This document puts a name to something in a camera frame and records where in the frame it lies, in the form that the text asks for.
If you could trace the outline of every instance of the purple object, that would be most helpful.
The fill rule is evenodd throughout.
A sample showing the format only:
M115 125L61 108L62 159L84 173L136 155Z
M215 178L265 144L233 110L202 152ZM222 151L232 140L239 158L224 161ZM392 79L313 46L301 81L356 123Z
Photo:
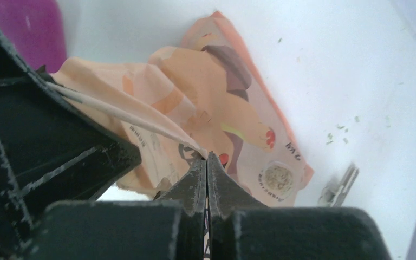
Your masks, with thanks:
M0 0L0 29L33 69L57 72L67 58L56 0Z

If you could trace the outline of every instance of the white table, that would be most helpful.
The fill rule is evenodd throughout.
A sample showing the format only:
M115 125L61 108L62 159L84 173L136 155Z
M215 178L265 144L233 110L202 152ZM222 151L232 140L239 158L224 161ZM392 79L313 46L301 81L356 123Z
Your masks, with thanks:
M344 206L366 210L392 257L405 258L416 223L416 40L391 1L59 3L69 55L103 62L145 62L177 45L196 19L222 11L316 170L296 205L315 206L329 179L354 162L360 175Z

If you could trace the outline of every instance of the magenta object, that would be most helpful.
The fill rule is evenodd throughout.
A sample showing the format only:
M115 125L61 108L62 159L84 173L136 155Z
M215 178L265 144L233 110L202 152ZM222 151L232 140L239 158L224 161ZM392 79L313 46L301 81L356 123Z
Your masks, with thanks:
M0 0L0 29L33 69L57 72L67 58L56 0Z

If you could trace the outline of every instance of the yellow stripe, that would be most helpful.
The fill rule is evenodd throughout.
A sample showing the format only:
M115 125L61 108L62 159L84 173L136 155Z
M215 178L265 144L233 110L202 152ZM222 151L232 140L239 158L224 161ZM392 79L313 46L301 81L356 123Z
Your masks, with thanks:
M234 134L234 135L240 137L243 141L245 140L245 137L243 136L243 134L239 130L236 130L235 128L233 128L231 126L228 126L225 123L221 123L221 129L225 132L228 132L228 133L231 133L231 134Z

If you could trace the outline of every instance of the circular logo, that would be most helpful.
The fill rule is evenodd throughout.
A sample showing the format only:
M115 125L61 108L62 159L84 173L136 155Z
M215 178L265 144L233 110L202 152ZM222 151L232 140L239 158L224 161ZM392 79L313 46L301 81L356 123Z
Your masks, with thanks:
M264 173L264 180L269 189L283 197L287 197L293 190L293 173L282 166L270 166Z

